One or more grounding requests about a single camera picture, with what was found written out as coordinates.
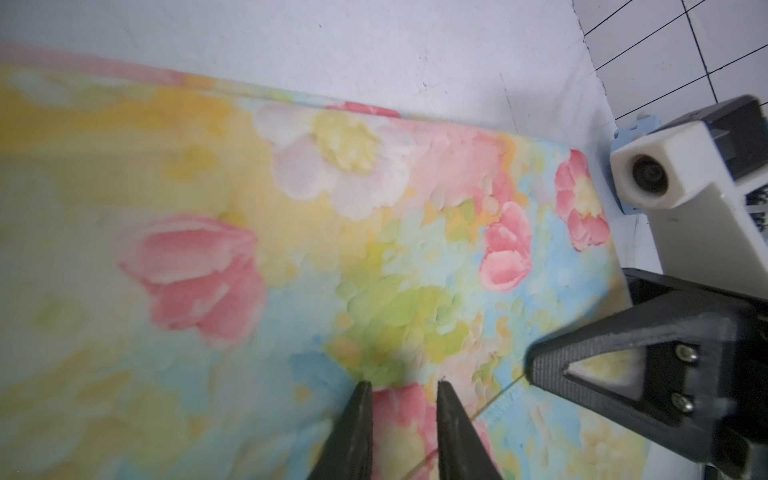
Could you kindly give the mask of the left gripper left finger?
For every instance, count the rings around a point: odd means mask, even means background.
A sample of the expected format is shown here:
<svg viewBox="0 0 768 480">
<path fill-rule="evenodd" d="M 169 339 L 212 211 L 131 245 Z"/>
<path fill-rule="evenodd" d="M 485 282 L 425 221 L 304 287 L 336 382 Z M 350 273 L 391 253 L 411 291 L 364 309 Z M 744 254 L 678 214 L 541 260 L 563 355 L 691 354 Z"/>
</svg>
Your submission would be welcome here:
<svg viewBox="0 0 768 480">
<path fill-rule="evenodd" d="M 309 480 L 370 480 L 373 472 L 372 384 L 359 382 L 345 405 Z"/>
</svg>

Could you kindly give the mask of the pastel floral skirt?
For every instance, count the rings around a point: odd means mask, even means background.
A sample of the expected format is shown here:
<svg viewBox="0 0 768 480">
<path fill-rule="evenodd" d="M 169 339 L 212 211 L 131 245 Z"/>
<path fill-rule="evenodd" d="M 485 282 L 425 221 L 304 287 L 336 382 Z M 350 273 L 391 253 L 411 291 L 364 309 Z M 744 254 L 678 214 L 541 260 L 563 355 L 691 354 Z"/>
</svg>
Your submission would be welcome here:
<svg viewBox="0 0 768 480">
<path fill-rule="evenodd" d="M 437 477 L 441 380 L 504 477 L 638 479 L 523 377 L 629 303 L 565 145 L 1 49 L 5 479 L 303 479 L 361 380 L 377 479 Z"/>
</svg>

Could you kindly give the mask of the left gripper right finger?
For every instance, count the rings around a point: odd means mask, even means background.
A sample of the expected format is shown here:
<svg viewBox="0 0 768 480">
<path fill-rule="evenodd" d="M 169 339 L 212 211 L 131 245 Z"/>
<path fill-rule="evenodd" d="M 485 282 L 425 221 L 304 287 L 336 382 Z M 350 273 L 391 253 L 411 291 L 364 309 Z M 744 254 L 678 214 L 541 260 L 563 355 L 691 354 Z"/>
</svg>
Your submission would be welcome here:
<svg viewBox="0 0 768 480">
<path fill-rule="evenodd" d="M 437 384 L 436 423 L 440 480 L 501 480 L 453 386 Z"/>
</svg>

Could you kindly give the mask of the blue rimmed container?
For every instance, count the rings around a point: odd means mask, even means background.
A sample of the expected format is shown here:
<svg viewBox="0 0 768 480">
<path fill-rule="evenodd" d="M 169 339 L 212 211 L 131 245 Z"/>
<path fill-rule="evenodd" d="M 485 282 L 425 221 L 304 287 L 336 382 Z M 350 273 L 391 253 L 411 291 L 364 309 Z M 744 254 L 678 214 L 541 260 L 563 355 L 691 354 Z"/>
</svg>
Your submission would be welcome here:
<svg viewBox="0 0 768 480">
<path fill-rule="evenodd" d="M 650 134 L 654 130 L 657 130 L 663 125 L 663 122 L 659 116 L 649 115 L 643 112 L 639 113 L 634 121 L 628 126 L 619 127 L 614 132 L 614 139 L 610 146 L 609 158 L 612 158 L 615 151 L 623 148 L 624 146 L 632 143 L 633 141 Z M 617 201 L 619 209 L 624 215 L 637 215 L 641 213 L 641 210 L 626 203 L 618 196 L 618 188 L 614 177 L 611 178 L 612 186 L 611 191 Z"/>
</svg>

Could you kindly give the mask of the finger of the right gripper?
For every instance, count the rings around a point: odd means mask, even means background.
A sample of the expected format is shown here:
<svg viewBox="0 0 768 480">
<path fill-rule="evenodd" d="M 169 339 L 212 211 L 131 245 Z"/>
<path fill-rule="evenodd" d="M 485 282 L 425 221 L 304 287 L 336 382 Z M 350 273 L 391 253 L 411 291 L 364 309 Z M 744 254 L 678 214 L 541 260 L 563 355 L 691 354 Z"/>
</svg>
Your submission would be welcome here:
<svg viewBox="0 0 768 480">
<path fill-rule="evenodd" d="M 637 353 L 631 394 L 573 366 Z M 751 302 L 670 292 L 532 344 L 528 382 L 732 479 L 767 476 L 767 317 Z"/>
</svg>

